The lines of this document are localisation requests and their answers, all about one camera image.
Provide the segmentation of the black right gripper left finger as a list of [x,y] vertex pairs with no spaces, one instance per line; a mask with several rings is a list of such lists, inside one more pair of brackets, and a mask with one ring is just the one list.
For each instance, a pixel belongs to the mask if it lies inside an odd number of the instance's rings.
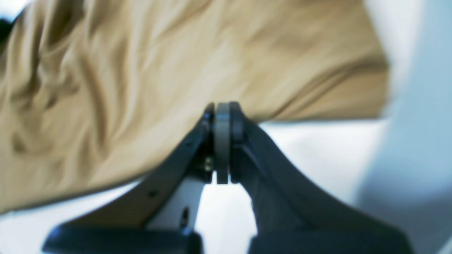
[[174,151],[119,198],[55,227],[44,254],[202,254],[194,231],[204,186],[227,184],[231,106],[209,104]]

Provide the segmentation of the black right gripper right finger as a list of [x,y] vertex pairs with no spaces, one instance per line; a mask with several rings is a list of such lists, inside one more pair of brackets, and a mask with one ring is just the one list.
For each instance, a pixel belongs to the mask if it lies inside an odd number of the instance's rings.
[[351,208],[303,175],[273,140],[230,104],[231,180],[252,201],[249,254],[412,254],[397,228]]

